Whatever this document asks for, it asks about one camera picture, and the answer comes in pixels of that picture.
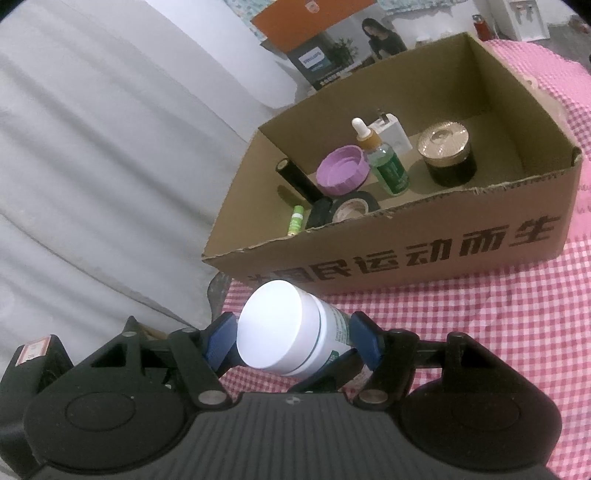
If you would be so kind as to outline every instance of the black tape roll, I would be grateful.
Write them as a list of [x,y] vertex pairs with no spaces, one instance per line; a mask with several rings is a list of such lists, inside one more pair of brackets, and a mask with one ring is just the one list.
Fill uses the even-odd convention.
[[376,210],[379,210],[379,204],[373,195],[368,192],[351,192],[333,202],[329,221],[338,223]]
[[306,223],[306,229],[318,228],[319,226],[326,225],[332,221],[332,215],[330,214],[330,208],[332,207],[333,200],[328,197],[322,197],[312,205],[308,222]]

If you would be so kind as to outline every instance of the white pill bottle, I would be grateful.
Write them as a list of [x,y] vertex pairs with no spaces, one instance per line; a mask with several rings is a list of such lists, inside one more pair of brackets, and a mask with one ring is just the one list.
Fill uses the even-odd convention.
[[238,321],[244,363],[284,377],[313,375],[350,343],[348,315],[284,280],[258,288]]

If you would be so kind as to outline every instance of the purple lid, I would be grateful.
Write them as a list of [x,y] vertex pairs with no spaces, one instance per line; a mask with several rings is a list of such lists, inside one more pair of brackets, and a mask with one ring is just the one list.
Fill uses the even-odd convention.
[[316,181],[324,194],[338,197],[361,187],[368,175],[369,165],[363,150],[357,145],[347,145],[322,161],[316,170]]

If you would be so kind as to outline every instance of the white dropper cap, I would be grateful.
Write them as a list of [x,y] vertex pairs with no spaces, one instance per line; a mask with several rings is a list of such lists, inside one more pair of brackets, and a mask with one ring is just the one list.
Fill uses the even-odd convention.
[[365,125],[365,122],[360,118],[353,118],[351,120],[351,125],[357,132],[357,140],[365,140],[369,136],[371,136],[372,131]]

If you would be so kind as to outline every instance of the screw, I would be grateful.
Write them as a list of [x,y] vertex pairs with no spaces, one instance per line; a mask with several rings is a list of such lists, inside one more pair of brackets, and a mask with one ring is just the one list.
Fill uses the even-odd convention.
[[370,405],[380,405],[388,401],[388,394],[383,390],[363,390],[359,394],[359,398]]
[[227,397],[220,390],[206,390],[205,392],[201,392],[197,399],[204,405],[219,405],[220,403],[224,403]]

